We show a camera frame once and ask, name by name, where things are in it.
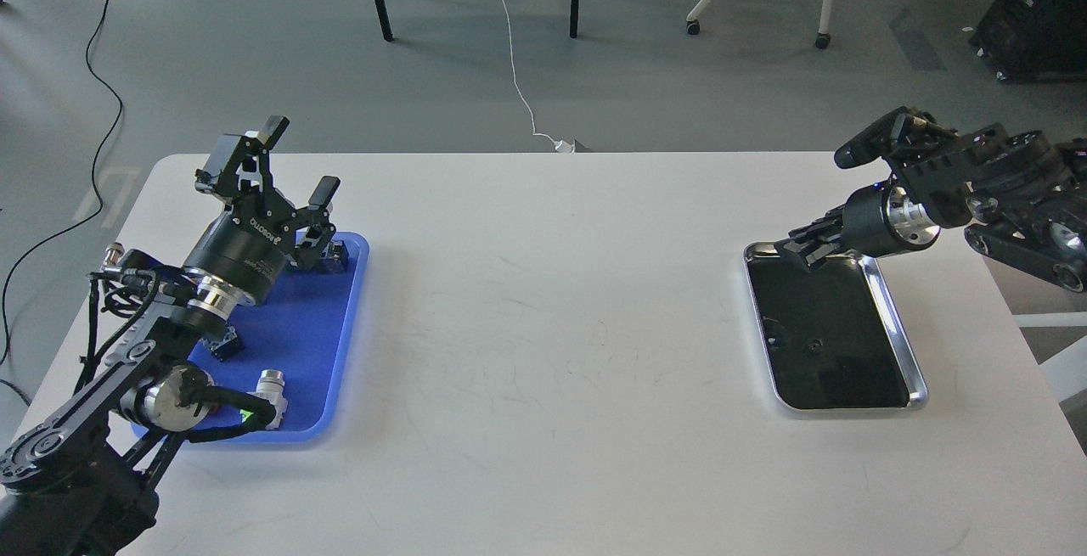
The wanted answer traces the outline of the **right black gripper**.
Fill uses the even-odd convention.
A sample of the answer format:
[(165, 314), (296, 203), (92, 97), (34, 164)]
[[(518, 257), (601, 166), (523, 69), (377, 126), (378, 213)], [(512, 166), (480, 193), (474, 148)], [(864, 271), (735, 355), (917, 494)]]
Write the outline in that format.
[(927, 250), (940, 232), (924, 205), (914, 203), (904, 186), (878, 183), (851, 194), (841, 217), (825, 215), (791, 230), (774, 243), (774, 248), (811, 273), (832, 256), (850, 251), (880, 257)]

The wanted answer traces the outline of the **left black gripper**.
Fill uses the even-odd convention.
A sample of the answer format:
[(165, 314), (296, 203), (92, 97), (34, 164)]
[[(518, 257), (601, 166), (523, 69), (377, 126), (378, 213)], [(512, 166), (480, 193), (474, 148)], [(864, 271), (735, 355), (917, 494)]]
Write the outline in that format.
[[(268, 169), (268, 153), (288, 126), (286, 116), (273, 115), (261, 129), (224, 134), (207, 164), (195, 170), (193, 188), (222, 201), (226, 211), (195, 243), (183, 270), (193, 277), (218, 277), (241, 291), (248, 306), (267, 300), (284, 270), (316, 269), (334, 235), (329, 215), (341, 185), (338, 177), (322, 176), (307, 208), (289, 212), (286, 220), (264, 222), (247, 212), (290, 209)], [(229, 211), (242, 212), (235, 217)]]

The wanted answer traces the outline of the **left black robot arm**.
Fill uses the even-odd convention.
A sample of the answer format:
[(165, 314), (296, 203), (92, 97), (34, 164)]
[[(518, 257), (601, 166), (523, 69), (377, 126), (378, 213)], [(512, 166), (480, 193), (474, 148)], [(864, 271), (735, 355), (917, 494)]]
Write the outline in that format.
[(182, 444), (274, 420), (271, 401), (215, 385), (189, 356), (225, 342), (233, 309), (264, 302), (286, 267), (334, 257), (341, 181), (323, 177), (302, 207), (274, 187), (268, 153), (288, 124), (222, 136), (195, 171), (222, 211), (182, 265), (114, 245), (89, 275), (92, 302), (126, 321), (90, 339), (70, 400), (3, 452), (4, 555), (113, 555), (155, 524), (157, 486)]

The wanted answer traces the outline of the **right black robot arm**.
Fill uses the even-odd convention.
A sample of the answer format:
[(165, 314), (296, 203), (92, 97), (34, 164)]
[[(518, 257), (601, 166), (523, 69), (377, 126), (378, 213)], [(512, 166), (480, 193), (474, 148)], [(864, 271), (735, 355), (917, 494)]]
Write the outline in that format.
[(961, 134), (917, 108), (894, 109), (835, 151), (836, 166), (880, 159), (889, 176), (774, 247), (812, 272), (832, 255), (926, 250), (961, 227), (976, 254), (1073, 293), (1084, 292), (1084, 140), (1049, 143), (1001, 124)]

